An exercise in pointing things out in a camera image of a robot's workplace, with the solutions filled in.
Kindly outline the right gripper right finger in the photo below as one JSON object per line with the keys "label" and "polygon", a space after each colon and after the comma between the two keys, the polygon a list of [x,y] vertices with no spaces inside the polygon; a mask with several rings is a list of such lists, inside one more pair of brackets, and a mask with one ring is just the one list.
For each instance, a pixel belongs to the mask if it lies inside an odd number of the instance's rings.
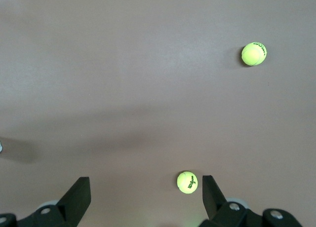
{"label": "right gripper right finger", "polygon": [[201,227],[300,227],[289,212],[270,208],[258,215],[237,201],[227,201],[213,176],[202,177],[202,200],[208,215]]}

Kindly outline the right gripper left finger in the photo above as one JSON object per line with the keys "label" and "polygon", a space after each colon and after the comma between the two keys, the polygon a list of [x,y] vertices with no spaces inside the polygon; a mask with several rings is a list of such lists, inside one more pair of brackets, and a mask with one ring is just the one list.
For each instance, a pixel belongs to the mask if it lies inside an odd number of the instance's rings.
{"label": "right gripper left finger", "polygon": [[13,213],[2,213],[2,227],[76,227],[91,203],[90,179],[80,177],[54,205],[38,208],[31,215],[17,220]]}

